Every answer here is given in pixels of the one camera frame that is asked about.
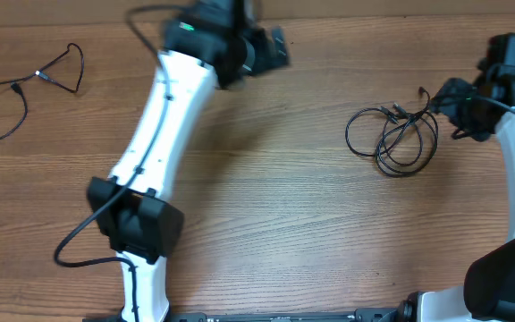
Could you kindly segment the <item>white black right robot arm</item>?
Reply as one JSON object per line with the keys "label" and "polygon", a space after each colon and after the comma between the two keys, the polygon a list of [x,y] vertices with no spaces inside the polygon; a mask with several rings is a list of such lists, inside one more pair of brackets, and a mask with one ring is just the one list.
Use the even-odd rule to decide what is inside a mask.
{"label": "white black right robot arm", "polygon": [[400,306],[400,321],[515,321],[515,33],[490,38],[478,68],[472,83],[447,80],[431,109],[449,118],[455,140],[498,139],[507,174],[507,239],[469,266],[463,285],[417,293]]}

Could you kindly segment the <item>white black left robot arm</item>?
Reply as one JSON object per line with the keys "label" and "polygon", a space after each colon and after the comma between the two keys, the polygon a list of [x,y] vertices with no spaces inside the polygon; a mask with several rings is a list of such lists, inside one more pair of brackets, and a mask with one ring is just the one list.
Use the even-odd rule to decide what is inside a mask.
{"label": "white black left robot arm", "polygon": [[169,314],[166,261],[184,223],[171,204],[173,183],[201,111],[218,90],[290,62],[282,29],[261,28],[249,1],[197,1],[176,12],[153,49],[155,76],[131,142],[87,190],[90,219],[122,266],[119,321]]}

